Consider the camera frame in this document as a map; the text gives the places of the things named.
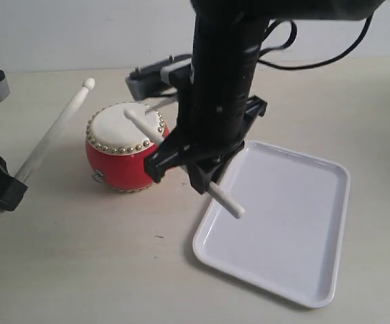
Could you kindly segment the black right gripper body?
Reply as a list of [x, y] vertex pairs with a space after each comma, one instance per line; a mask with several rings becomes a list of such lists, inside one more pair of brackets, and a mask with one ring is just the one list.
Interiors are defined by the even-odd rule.
[[246, 134], [267, 104], [250, 96], [251, 77], [179, 77], [177, 125], [155, 152], [144, 158], [144, 171], [160, 182], [173, 167], [218, 157], [244, 147]]

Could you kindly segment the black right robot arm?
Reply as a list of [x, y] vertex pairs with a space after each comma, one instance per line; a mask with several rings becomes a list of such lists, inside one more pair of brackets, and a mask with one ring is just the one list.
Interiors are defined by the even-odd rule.
[[190, 72], [180, 78], [176, 127], [144, 170], [160, 182], [168, 169], [184, 166], [197, 192], [206, 192], [263, 108], [248, 112], [262, 43], [275, 22], [370, 20], [380, 1], [193, 1], [196, 14]]

